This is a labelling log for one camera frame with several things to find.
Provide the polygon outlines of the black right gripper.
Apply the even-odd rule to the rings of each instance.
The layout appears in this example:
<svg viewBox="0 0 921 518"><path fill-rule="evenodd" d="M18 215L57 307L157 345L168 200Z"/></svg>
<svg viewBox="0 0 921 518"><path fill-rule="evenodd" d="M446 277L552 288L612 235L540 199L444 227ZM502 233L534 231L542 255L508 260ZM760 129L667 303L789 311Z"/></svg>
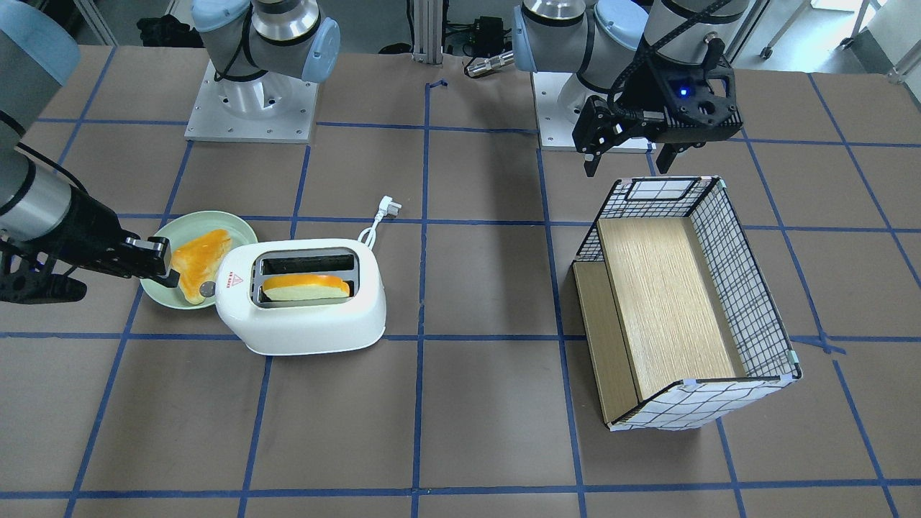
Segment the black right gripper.
<svg viewBox="0 0 921 518"><path fill-rule="evenodd" d="M177 288L180 273L172 269L171 259L168 238L141 239L122 229L112 210L72 189L70 206L55 229L33 240L2 242L1 299L19 304L80 301L88 288L71 278L78 268Z"/></svg>

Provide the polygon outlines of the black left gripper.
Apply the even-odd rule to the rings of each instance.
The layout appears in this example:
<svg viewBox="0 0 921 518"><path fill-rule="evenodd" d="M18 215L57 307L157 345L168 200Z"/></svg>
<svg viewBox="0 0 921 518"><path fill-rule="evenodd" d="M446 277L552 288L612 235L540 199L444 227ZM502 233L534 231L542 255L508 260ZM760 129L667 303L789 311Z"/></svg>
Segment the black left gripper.
<svg viewBox="0 0 921 518"><path fill-rule="evenodd" d="M701 63L677 63L641 40L642 61L619 84L613 101L590 96L573 128L573 145L584 154L586 177L596 175L604 152L640 137L660 143L655 168L665 175L687 147L723 141L743 128L734 71L721 38L704 44Z"/></svg>

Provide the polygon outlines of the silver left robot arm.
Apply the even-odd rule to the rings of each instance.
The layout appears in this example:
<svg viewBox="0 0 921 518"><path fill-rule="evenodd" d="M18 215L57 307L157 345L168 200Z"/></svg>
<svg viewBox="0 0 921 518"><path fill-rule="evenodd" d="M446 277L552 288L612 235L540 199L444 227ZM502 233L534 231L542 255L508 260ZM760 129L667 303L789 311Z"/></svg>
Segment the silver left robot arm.
<svg viewBox="0 0 921 518"><path fill-rule="evenodd" d="M517 68L572 73L586 95L573 148L592 177L603 154L643 138L678 154L734 137L744 125L725 39L747 1L523 1L515 7Z"/></svg>

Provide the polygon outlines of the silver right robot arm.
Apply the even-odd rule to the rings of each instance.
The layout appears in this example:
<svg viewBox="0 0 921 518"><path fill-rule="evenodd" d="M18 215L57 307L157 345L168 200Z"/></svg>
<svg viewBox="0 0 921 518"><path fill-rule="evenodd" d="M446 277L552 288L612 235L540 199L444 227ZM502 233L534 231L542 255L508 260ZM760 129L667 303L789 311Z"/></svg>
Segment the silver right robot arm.
<svg viewBox="0 0 921 518"><path fill-rule="evenodd" d="M194 1L203 48L83 46L26 1L2 3L2 301L85 298L85 275L148 280L183 298L157 236L190 151L201 86L224 139L305 145L341 53L316 1Z"/></svg>

